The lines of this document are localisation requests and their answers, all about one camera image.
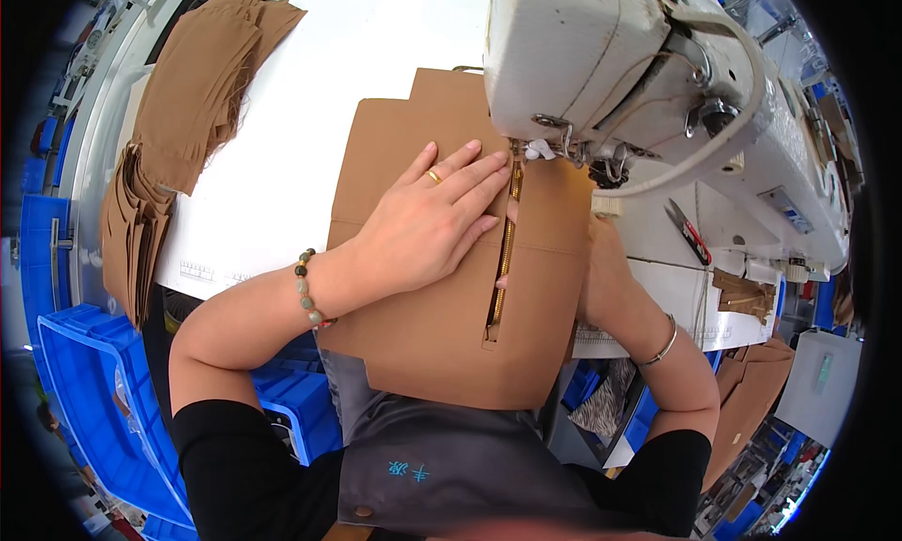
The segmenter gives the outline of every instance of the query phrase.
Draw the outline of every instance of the gold zipper strip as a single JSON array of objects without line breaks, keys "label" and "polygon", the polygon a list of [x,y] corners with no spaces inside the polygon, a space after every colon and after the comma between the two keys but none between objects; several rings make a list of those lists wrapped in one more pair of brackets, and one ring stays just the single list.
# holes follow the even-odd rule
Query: gold zipper strip
[{"label": "gold zipper strip", "polygon": [[[511,198],[520,200],[520,187],[523,183],[523,167],[521,162],[521,154],[516,146],[513,148],[513,181],[511,182]],[[513,231],[514,224],[509,218],[504,221],[504,240],[502,241],[502,268],[500,275],[507,275],[508,269],[511,267],[511,252],[513,251]],[[504,306],[504,289],[499,288],[495,293],[495,303],[491,308],[491,324],[495,325],[502,319],[502,308]]]}]

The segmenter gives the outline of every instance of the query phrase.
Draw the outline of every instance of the sewing machine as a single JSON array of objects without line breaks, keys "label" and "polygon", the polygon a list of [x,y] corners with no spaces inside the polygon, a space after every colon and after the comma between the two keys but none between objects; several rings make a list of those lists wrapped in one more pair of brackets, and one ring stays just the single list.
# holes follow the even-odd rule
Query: sewing machine
[{"label": "sewing machine", "polygon": [[491,0],[483,63],[495,127],[586,169],[597,215],[698,181],[712,250],[792,282],[845,266],[829,133],[716,0]]}]

